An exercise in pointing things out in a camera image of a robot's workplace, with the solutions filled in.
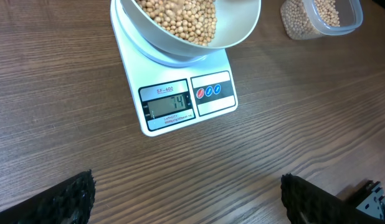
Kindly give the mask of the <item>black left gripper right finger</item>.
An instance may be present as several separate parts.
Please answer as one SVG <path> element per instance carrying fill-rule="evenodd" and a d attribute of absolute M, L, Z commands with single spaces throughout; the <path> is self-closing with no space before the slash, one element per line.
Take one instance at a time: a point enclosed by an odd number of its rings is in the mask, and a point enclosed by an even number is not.
<path fill-rule="evenodd" d="M 292 224 L 382 223 L 305 179 L 285 174 L 281 177 L 281 201 Z"/>

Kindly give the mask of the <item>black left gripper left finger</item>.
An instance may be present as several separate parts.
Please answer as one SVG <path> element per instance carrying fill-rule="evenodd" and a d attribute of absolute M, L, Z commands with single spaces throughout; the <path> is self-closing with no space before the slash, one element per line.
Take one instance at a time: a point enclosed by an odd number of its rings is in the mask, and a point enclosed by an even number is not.
<path fill-rule="evenodd" d="M 95 202 L 92 171 L 83 171 L 0 212 L 0 223 L 86 224 Z"/>

